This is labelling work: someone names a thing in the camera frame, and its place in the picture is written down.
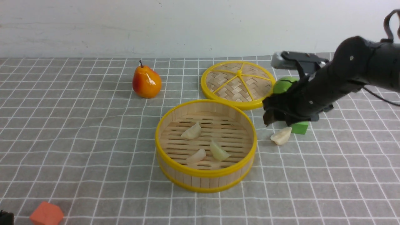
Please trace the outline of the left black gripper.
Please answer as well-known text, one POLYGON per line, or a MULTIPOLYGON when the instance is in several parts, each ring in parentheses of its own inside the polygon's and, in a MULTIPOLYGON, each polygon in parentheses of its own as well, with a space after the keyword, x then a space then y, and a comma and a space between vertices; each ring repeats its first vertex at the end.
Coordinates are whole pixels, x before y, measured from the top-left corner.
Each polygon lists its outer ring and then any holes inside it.
POLYGON ((14 213, 1 210, 0 225, 14 225, 14 213))

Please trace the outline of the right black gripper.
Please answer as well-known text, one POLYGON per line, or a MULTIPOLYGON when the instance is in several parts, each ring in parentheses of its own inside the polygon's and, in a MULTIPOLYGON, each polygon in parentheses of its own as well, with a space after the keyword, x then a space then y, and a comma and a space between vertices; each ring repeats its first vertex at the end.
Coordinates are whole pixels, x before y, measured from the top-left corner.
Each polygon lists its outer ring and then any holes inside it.
POLYGON ((263 100, 263 121, 266 126, 285 121, 291 125, 302 121, 318 121, 321 112, 332 110, 333 103, 365 84, 346 78, 326 67, 302 77, 286 92, 272 94, 263 100))

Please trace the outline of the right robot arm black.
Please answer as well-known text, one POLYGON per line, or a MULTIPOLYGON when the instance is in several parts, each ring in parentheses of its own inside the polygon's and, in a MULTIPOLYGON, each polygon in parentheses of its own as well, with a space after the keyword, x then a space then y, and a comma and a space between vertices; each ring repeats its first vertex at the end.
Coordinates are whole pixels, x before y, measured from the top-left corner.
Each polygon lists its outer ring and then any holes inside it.
POLYGON ((332 60, 304 52, 274 54, 271 65, 296 69, 299 80, 287 91, 263 100, 264 124, 284 121, 290 126, 318 121, 319 115, 331 111, 337 100, 366 85, 399 92, 399 55, 399 44, 371 42, 362 37, 344 40, 332 60))

